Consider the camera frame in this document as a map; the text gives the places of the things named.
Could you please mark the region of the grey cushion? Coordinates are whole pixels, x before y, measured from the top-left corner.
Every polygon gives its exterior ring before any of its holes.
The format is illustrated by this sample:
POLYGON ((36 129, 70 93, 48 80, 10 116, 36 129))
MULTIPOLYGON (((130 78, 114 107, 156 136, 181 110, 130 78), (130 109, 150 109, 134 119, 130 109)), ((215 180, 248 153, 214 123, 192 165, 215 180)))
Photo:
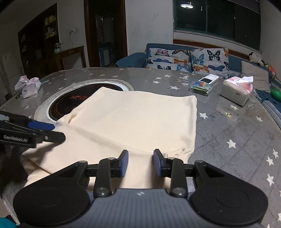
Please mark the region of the grey cushion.
POLYGON ((253 65, 252 63, 241 62, 241 77, 253 76, 253 88, 270 93, 269 72, 253 65))

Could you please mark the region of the left butterfly pillow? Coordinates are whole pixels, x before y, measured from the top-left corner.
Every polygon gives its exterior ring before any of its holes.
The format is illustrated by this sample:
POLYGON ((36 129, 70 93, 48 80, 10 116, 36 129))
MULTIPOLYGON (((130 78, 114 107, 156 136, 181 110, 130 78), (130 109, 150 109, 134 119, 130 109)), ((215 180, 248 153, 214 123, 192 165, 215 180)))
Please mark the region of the left butterfly pillow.
POLYGON ((149 48, 146 68, 183 71, 191 73, 189 50, 149 48))

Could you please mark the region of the dark window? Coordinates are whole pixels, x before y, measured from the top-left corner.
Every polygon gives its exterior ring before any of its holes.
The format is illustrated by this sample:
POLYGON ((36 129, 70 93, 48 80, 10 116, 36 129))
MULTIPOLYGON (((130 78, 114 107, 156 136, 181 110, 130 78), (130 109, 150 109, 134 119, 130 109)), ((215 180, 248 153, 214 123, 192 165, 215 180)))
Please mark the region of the dark window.
POLYGON ((175 29, 260 49, 260 1, 174 1, 175 29))

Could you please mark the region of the black white plush toy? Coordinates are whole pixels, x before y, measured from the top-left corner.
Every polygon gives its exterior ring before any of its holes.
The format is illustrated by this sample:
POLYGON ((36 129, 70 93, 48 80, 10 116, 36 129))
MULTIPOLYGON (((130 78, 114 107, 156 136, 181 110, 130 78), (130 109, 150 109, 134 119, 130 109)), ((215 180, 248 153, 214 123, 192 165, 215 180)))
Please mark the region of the black white plush toy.
POLYGON ((249 53, 249 60, 250 62, 253 62, 257 64, 258 66, 263 65, 263 61, 260 57, 258 57, 254 52, 249 53))

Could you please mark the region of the green round object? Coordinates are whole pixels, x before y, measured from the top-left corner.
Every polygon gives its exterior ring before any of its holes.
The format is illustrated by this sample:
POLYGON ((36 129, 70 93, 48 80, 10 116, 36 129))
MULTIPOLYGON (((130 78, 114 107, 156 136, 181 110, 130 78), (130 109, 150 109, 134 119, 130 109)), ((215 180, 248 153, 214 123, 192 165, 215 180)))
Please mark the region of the green round object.
POLYGON ((281 102, 281 92, 279 90, 271 88, 270 94, 275 100, 281 102))

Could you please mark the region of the round black induction cooktop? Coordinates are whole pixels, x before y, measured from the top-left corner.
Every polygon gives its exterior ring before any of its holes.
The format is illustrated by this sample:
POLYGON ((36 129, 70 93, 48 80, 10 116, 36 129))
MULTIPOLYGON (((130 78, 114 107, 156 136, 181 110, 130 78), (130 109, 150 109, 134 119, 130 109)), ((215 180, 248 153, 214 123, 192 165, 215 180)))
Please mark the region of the round black induction cooktop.
POLYGON ((74 83, 45 100, 36 109, 34 119, 55 124, 57 120, 69 114, 102 87, 117 91, 134 90, 131 84, 117 79, 92 79, 74 83))

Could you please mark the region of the right butterfly pillow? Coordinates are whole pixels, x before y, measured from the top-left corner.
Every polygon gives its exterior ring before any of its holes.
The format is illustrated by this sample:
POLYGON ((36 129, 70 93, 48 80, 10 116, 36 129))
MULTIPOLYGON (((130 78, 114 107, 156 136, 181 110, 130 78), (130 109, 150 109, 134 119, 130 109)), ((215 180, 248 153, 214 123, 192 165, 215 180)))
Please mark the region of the right butterfly pillow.
POLYGON ((191 66, 197 74, 214 74, 229 78, 229 50, 227 48, 195 48, 190 51, 191 66))

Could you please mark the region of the white tissue box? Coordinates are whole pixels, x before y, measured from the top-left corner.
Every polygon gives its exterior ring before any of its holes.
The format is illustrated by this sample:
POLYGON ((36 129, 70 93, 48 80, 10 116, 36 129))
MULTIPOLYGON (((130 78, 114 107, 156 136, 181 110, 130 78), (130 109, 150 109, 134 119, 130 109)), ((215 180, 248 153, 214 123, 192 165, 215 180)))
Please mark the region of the white tissue box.
POLYGON ((253 76, 242 78, 234 76, 224 80, 222 83, 221 96, 228 100, 244 106, 253 90, 253 76))

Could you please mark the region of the white rectangular device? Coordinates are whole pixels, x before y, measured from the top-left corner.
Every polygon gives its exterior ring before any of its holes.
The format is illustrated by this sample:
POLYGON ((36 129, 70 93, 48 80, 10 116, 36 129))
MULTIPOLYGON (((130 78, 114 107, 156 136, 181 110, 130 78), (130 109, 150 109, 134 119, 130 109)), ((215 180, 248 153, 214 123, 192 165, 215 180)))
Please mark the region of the white rectangular device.
POLYGON ((201 78, 199 81, 204 82, 209 85, 215 84, 219 80, 219 76, 214 75, 214 74, 208 74, 207 76, 204 76, 201 78))

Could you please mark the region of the dark shelf cabinet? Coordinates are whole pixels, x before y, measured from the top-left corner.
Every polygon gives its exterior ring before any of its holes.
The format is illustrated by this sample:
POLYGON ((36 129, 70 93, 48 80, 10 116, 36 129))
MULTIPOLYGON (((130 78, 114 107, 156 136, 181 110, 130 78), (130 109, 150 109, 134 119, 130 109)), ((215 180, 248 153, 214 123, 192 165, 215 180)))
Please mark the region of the dark shelf cabinet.
POLYGON ((60 42, 58 9, 53 4, 18 32, 23 71, 39 79, 56 71, 55 45, 60 42))

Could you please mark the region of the wooden side table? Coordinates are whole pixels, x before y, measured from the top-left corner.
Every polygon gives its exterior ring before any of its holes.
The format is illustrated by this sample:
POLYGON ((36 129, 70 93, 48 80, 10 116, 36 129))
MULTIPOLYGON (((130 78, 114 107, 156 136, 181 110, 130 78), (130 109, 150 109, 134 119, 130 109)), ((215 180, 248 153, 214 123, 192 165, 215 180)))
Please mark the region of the wooden side table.
POLYGON ((67 49, 54 54, 57 71, 86 68, 84 46, 67 49))

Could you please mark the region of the dark wooden door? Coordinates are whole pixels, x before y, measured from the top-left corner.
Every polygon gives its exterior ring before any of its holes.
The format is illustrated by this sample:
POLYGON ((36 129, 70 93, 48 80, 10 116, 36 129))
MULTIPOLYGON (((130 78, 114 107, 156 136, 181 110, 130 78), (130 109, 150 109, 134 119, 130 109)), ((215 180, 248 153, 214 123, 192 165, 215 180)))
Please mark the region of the dark wooden door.
POLYGON ((113 66, 128 55, 125 1, 84 1, 90 67, 113 66))

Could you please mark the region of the butterfly pillow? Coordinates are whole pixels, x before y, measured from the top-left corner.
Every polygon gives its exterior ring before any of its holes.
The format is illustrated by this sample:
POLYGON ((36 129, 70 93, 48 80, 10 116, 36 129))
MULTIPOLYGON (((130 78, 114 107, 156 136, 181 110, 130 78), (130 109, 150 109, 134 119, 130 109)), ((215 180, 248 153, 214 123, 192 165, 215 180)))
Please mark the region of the butterfly pillow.
POLYGON ((195 48, 190 51, 191 66, 197 74, 214 74, 229 78, 229 50, 227 48, 195 48))
POLYGON ((189 50, 149 48, 146 68, 183 71, 191 73, 189 50))

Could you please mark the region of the blue sofa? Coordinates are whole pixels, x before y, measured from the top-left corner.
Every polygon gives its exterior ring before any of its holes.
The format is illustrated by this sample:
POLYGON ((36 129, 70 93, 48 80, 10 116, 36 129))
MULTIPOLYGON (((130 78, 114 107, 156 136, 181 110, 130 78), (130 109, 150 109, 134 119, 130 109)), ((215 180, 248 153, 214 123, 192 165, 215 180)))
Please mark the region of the blue sofa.
MULTIPOLYGON (((131 54, 127 57, 124 57, 118 60, 115 64, 116 67, 120 68, 145 68, 148 64, 148 60, 152 57, 152 49, 156 48, 165 49, 167 51, 171 51, 175 54, 187 54, 188 51, 196 50, 197 48, 192 46, 182 46, 176 44, 155 44, 148 43, 146 46, 146 52, 138 52, 131 54)), ((230 72, 235 76, 239 76, 241 73, 241 63, 242 61, 247 62, 248 59, 240 58, 234 55, 233 51, 228 51, 227 56, 229 58, 230 64, 230 72)), ((280 102, 278 102, 275 98, 271 97, 271 95, 261 89, 255 93, 258 100, 264 105, 266 110, 270 113, 275 122, 280 125, 280 102)))

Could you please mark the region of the cream garment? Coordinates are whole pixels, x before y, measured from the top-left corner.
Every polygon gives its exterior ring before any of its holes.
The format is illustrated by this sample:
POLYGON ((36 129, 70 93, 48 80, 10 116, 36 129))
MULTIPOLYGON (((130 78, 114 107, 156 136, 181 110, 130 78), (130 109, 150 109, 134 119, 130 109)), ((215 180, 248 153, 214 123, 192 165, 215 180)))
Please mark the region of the cream garment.
POLYGON ((27 184, 32 184, 75 162, 97 164, 129 152, 125 176, 113 188, 169 188, 169 178, 158 178, 153 151, 188 161, 195 149, 197 99, 148 92, 100 88, 68 115, 55 130, 65 142, 43 142, 24 152, 27 184))

